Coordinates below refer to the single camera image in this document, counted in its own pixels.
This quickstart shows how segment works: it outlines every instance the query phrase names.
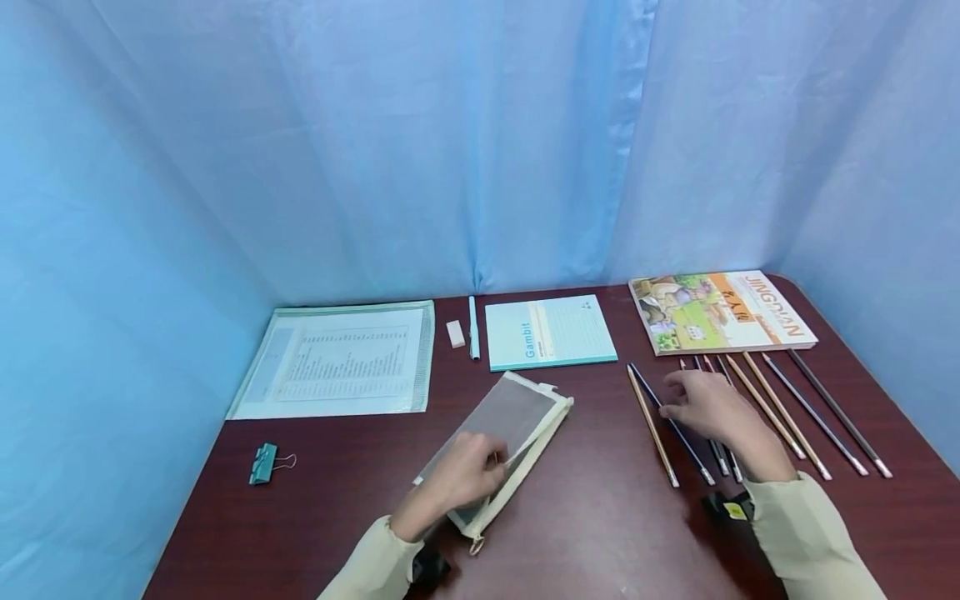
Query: light blue pen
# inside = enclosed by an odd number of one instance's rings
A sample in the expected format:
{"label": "light blue pen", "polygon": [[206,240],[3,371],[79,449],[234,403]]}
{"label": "light blue pen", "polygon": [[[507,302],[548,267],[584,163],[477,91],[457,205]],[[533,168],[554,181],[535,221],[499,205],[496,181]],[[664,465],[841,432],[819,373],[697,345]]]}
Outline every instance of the light blue pen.
{"label": "light blue pen", "polygon": [[480,360],[480,333],[477,331],[477,302],[470,296],[470,358]]}

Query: light blue fabric backdrop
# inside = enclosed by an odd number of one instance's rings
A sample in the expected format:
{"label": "light blue fabric backdrop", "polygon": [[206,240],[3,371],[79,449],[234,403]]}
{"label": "light blue fabric backdrop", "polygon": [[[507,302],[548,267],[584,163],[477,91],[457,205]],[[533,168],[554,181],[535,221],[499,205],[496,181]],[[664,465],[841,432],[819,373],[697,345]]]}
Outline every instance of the light blue fabric backdrop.
{"label": "light blue fabric backdrop", "polygon": [[140,593],[284,303],[783,270],[960,466],[958,21],[3,4],[0,588]]}

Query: sleeve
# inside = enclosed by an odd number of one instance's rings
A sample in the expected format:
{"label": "sleeve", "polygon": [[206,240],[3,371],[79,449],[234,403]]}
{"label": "sleeve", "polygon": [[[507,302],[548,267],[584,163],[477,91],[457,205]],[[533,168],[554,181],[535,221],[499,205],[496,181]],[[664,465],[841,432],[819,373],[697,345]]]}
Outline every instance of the sleeve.
{"label": "sleeve", "polygon": [[886,597],[853,549],[840,514],[809,475],[744,485],[754,500],[756,538],[790,600]]}
{"label": "sleeve", "polygon": [[422,548],[422,541],[408,543],[394,535],[388,516],[379,518],[318,600],[402,600]]}

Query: pencil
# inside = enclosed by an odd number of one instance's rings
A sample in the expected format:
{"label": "pencil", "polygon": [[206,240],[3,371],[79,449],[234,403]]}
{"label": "pencil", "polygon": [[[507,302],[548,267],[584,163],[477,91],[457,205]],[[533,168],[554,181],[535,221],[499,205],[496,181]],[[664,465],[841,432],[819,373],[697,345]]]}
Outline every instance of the pencil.
{"label": "pencil", "polygon": [[680,482],[677,480],[677,474],[673,472],[673,467],[670,466],[670,459],[666,457],[666,450],[663,449],[663,442],[660,441],[660,434],[657,433],[657,426],[654,425],[654,419],[650,416],[650,408],[643,400],[643,392],[640,390],[639,386],[637,386],[636,378],[630,371],[630,367],[627,367],[627,376],[630,377],[630,384],[634,386],[636,401],[639,402],[640,410],[643,411],[643,417],[647,421],[647,427],[650,427],[650,435],[653,436],[654,444],[657,446],[657,452],[660,453],[660,459],[663,461],[663,468],[666,469],[666,476],[670,479],[670,486],[678,488],[680,486]]}
{"label": "pencil", "polygon": [[[634,375],[639,380],[640,385],[643,387],[643,391],[646,392],[647,397],[653,400],[653,403],[656,404],[658,408],[661,408],[663,405],[660,404],[660,399],[657,398],[657,395],[654,394],[653,388],[650,387],[646,379],[643,378],[643,375],[640,374],[640,369],[638,369],[634,363],[630,363],[627,368],[634,372]],[[680,441],[686,447],[686,451],[689,452],[690,458],[692,458],[693,462],[697,464],[697,467],[700,469],[700,474],[704,477],[704,481],[706,481],[708,485],[715,486],[716,482],[713,481],[713,475],[710,474],[710,471],[707,470],[707,466],[704,465],[704,462],[700,460],[700,457],[693,450],[693,446],[690,445],[690,442],[686,440],[686,436],[684,435],[684,432],[680,430],[680,426],[678,426],[677,423],[673,422],[671,419],[667,419],[666,421],[670,423],[670,426],[673,427],[677,437],[680,438]]]}
{"label": "pencil", "polygon": [[806,409],[806,412],[810,414],[813,420],[817,421],[817,424],[820,425],[820,428],[824,430],[824,433],[827,434],[827,437],[830,438],[830,441],[833,442],[833,444],[840,449],[840,453],[847,458],[847,461],[850,462],[851,465],[853,465],[853,468],[856,469],[856,472],[860,473],[860,475],[864,477],[869,475],[870,474],[869,471],[867,471],[863,467],[863,465],[860,464],[860,461],[857,460],[855,456],[853,456],[853,454],[847,449],[844,443],[840,441],[840,438],[836,437],[836,435],[829,428],[829,426],[824,422],[824,420],[820,418],[820,415],[817,414],[817,411],[813,410],[813,407],[810,406],[810,403],[806,401],[806,398],[804,398],[801,395],[801,393],[797,391],[797,388],[795,388],[793,384],[790,383],[790,380],[786,378],[786,375],[784,375],[783,372],[781,372],[780,369],[777,368],[777,365],[774,364],[774,361],[769,356],[767,356],[766,353],[761,353],[761,354],[763,355],[763,360],[767,361],[767,366],[770,367],[770,370],[773,371],[774,374],[780,378],[780,382],[783,383],[783,387],[785,387],[787,390],[790,390],[790,393],[793,394],[793,396],[800,402],[803,408]]}
{"label": "pencil", "polygon": [[[720,365],[720,371],[723,373],[723,376],[727,377],[727,383],[730,385],[730,387],[736,389],[733,386],[733,380],[730,379],[730,373],[727,371],[727,365],[723,363],[723,360],[721,360],[719,356],[717,356],[717,364]],[[736,481],[736,483],[743,483],[743,471],[740,470],[740,463],[737,462],[736,455],[733,454],[733,450],[727,448],[727,457],[730,459],[730,470],[733,471],[733,479]]]}
{"label": "pencil", "polygon": [[[704,361],[707,362],[707,368],[708,368],[708,370],[709,370],[710,372],[713,372],[713,365],[712,365],[712,363],[710,363],[710,359],[707,358],[706,356],[704,356]],[[720,469],[720,474],[723,475],[724,477],[729,477],[729,476],[730,476],[730,468],[727,467],[727,459],[725,458],[725,452],[724,452],[724,450],[725,450],[726,447],[723,446],[722,444],[720,444],[719,442],[717,442],[716,440],[707,439],[707,442],[708,442],[708,444],[709,444],[709,446],[710,446],[710,452],[713,453],[713,460],[716,461],[716,463],[717,463],[717,468]]]}
{"label": "pencil", "polygon": [[843,426],[847,428],[847,431],[850,432],[850,435],[856,440],[860,447],[863,448],[863,451],[867,453],[867,456],[870,457],[870,460],[874,461],[874,465],[880,471],[880,474],[885,478],[890,479],[894,476],[890,472],[890,469],[883,464],[883,461],[880,460],[880,457],[874,452],[874,447],[867,442],[867,439],[863,437],[860,433],[860,430],[856,428],[856,425],[853,424],[853,421],[850,420],[850,417],[847,416],[847,413],[840,408],[840,405],[837,404],[836,400],[833,399],[833,396],[830,395],[830,392],[827,391],[827,388],[820,383],[820,379],[817,379],[817,375],[813,374],[813,371],[810,370],[810,367],[806,365],[803,358],[800,357],[800,354],[796,350],[790,349],[790,358],[793,359],[793,362],[797,363],[797,366],[800,367],[800,370],[804,372],[804,375],[807,379],[810,380],[810,383],[813,384],[813,387],[817,389],[817,393],[823,397],[830,407],[830,410],[833,411],[833,414],[840,419],[840,422],[843,423]]}
{"label": "pencil", "polygon": [[756,403],[760,405],[760,408],[763,409],[763,412],[766,414],[767,419],[774,424],[774,427],[777,428],[777,431],[780,432],[780,435],[786,440],[790,445],[790,449],[793,450],[793,453],[797,455],[797,458],[803,460],[806,458],[804,451],[800,449],[797,443],[794,441],[793,436],[790,435],[790,432],[786,430],[786,427],[783,426],[783,423],[780,422],[780,419],[777,418],[777,415],[770,409],[770,405],[767,404],[766,400],[763,399],[763,396],[756,390],[754,384],[750,383],[750,379],[747,379],[747,375],[740,370],[736,365],[736,362],[733,360],[733,357],[726,355],[727,362],[730,363],[733,372],[736,373],[736,376],[740,378],[740,381],[743,383],[744,387],[750,392],[750,395],[754,397]]}
{"label": "pencil", "polygon": [[763,386],[763,389],[766,391],[767,395],[774,402],[774,406],[777,407],[777,410],[780,412],[780,416],[783,417],[783,421],[786,422],[786,426],[793,433],[794,437],[797,438],[797,442],[800,442],[800,445],[806,451],[806,455],[810,457],[810,461],[813,463],[813,466],[820,471],[821,476],[824,480],[830,481],[833,477],[830,476],[830,472],[827,470],[827,466],[824,465],[824,462],[820,460],[820,457],[817,456],[817,453],[813,451],[813,446],[810,445],[810,442],[807,440],[804,432],[800,430],[800,427],[797,426],[797,423],[790,417],[790,413],[786,412],[786,407],[783,406],[783,402],[780,401],[780,397],[777,396],[777,393],[774,392],[774,389],[770,387],[770,382],[767,381],[767,378],[763,376],[763,373],[760,371],[759,367],[754,362],[754,357],[750,355],[749,352],[744,352],[743,357],[747,360],[747,365],[750,366],[750,370],[754,372],[756,380],[760,382],[760,385]]}

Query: wooden table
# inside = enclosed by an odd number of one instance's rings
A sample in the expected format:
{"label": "wooden table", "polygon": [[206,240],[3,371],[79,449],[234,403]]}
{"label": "wooden table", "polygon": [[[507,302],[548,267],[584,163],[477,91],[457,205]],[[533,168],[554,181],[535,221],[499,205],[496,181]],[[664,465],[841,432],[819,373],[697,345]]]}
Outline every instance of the wooden table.
{"label": "wooden table", "polygon": [[[783,279],[777,285],[820,337],[815,349],[804,352],[807,364],[895,475],[884,480],[871,469],[869,477],[858,476],[768,372],[833,473],[834,481],[824,488],[864,562],[890,598],[960,597],[960,482],[802,293]],[[600,299],[620,362],[523,373],[558,385],[576,405],[487,530],[478,557],[468,556],[468,542],[449,523],[441,529],[438,544],[455,575],[432,597],[782,597],[749,527],[708,520],[700,507],[706,484],[679,442],[662,429],[682,488],[674,491],[667,484],[624,364],[634,360],[659,383],[678,363],[654,358],[626,285],[479,298],[480,330],[487,303],[578,293]],[[315,598],[370,523],[397,505],[420,468],[499,377],[486,360],[473,363],[466,348],[449,347],[444,323],[468,322],[467,299],[438,300],[436,314],[425,413],[225,423],[146,597]],[[777,358],[868,464],[786,355]],[[296,452],[297,466],[277,471],[269,485],[251,487],[254,451],[268,441],[278,445],[280,455]],[[798,466],[815,473],[809,463]],[[721,488],[734,491],[735,484],[725,479]]]}

